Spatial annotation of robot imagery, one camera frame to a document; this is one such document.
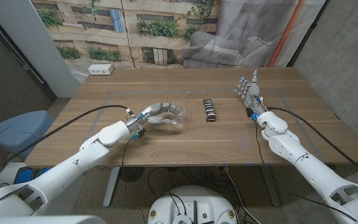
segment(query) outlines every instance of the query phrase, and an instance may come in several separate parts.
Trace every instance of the printed backdrop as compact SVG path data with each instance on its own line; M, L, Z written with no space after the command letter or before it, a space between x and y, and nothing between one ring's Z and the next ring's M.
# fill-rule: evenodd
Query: printed backdrop
M284 67L325 0L32 0L73 76L114 69Z

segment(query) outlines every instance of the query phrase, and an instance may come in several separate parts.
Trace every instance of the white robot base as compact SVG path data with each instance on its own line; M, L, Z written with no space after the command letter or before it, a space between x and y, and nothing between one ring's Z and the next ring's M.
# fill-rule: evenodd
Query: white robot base
M151 206L148 224L167 223L235 224L237 217L222 195L206 187L186 185L169 190Z

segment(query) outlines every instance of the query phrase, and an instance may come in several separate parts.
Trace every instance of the gray curtain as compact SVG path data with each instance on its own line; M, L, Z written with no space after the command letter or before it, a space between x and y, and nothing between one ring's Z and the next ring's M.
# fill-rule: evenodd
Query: gray curtain
M216 35L195 32L185 68L266 67L297 0L222 0Z

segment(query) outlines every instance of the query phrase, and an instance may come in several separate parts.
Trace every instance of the table leg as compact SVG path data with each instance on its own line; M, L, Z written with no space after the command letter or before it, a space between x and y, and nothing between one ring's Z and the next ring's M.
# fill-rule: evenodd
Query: table leg
M112 202L112 196L118 183L120 167L113 167L110 172L109 183L107 184L106 194L104 194L103 206L108 208Z
M270 201L274 207L281 206L280 203L280 197L278 196L278 192L276 189L276 186L273 181L273 174L272 170L270 170L270 166L261 166L260 171L262 172L262 175L264 177L264 181L266 184L266 188L268 191L268 194L270 196Z

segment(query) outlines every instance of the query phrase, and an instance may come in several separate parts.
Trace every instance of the orange pipe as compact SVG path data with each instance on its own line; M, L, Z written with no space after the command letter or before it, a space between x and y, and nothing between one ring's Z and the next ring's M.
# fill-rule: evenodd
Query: orange pipe
M283 35L281 36L281 39L280 39L276 49L274 50L272 58L270 59L268 65L267 65L268 67L274 66L274 63L276 62L276 59L281 52L281 49L283 49L285 41L288 39L288 36L290 35L291 30L296 23L296 20L298 20L298 17L301 14L301 11L303 9L303 6L305 5L305 2L306 2L306 0L299 0L298 5L296 5L296 8L293 11L293 14L291 16L291 19L288 22L287 28L285 28L285 31L284 31Z

